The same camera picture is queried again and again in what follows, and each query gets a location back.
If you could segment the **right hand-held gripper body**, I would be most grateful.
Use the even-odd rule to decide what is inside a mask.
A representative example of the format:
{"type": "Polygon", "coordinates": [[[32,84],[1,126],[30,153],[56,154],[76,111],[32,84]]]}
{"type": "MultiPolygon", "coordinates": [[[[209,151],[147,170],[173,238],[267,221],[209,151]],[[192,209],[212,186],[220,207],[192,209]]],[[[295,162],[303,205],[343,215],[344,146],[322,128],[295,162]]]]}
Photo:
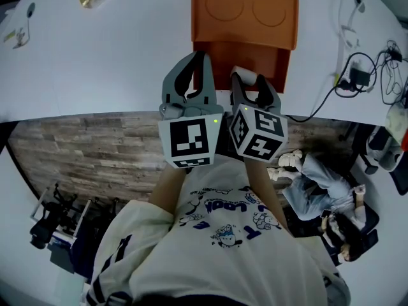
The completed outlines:
{"type": "Polygon", "coordinates": [[[288,120],[240,104],[234,113],[229,132],[239,156],[270,163],[288,142],[288,120]]]}

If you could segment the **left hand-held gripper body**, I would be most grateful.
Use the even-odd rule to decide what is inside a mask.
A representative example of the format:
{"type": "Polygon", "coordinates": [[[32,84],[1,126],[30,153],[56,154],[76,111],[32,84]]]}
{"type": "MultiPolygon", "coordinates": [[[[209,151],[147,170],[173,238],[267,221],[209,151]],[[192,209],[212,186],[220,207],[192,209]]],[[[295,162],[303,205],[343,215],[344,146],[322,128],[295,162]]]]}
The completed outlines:
{"type": "Polygon", "coordinates": [[[221,105],[162,103],[159,137],[166,162],[192,168],[214,162],[224,108],[221,105]]]}

